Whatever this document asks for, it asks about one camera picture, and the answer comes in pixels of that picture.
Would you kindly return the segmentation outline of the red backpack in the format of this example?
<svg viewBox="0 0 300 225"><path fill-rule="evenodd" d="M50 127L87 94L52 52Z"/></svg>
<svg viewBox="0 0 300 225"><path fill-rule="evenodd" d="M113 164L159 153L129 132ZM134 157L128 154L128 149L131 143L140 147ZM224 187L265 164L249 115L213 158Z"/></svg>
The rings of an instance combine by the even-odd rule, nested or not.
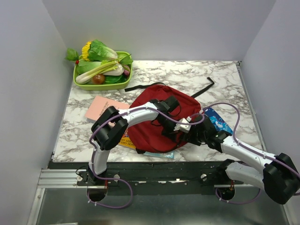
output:
<svg viewBox="0 0 300 225"><path fill-rule="evenodd" d="M125 91L142 89L143 92L131 104L131 107L140 107L145 103L153 103L160 112L155 119L133 125L128 128L128 136L135 146L138 154L168 153L187 143L200 146L207 131L203 129L208 124L208 119L199 125L193 125L185 133L175 130L176 122L191 117L192 122L202 119L198 113L201 110L196 97L206 92L214 85L214 81L208 78L210 84L195 94L189 96L162 82L150 85L137 85L126 88Z"/></svg>

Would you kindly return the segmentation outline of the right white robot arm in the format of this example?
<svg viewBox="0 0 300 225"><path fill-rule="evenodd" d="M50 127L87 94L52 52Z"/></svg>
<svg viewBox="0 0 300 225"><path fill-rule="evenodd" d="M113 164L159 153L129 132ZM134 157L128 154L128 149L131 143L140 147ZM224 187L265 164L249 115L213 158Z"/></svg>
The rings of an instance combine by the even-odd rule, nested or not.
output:
<svg viewBox="0 0 300 225"><path fill-rule="evenodd" d="M285 153L274 155L240 141L233 134L216 130L206 115L193 115L184 119L187 142L231 155L243 164L228 161L216 171L218 182L225 184L237 180L265 191L278 204L286 204L299 194L300 174L292 159Z"/></svg>

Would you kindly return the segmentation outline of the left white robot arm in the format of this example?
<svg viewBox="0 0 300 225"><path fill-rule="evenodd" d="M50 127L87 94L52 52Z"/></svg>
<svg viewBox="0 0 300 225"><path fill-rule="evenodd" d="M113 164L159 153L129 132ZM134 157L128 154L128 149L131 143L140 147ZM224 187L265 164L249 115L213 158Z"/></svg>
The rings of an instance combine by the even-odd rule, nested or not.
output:
<svg viewBox="0 0 300 225"><path fill-rule="evenodd" d="M103 182L103 172L107 169L110 150L118 145L125 131L137 124L156 119L167 119L174 122L170 113L179 107L178 100L171 96L166 100L153 99L147 103L128 109L108 107L93 124L92 135L89 139L93 146L88 180L93 185Z"/></svg>

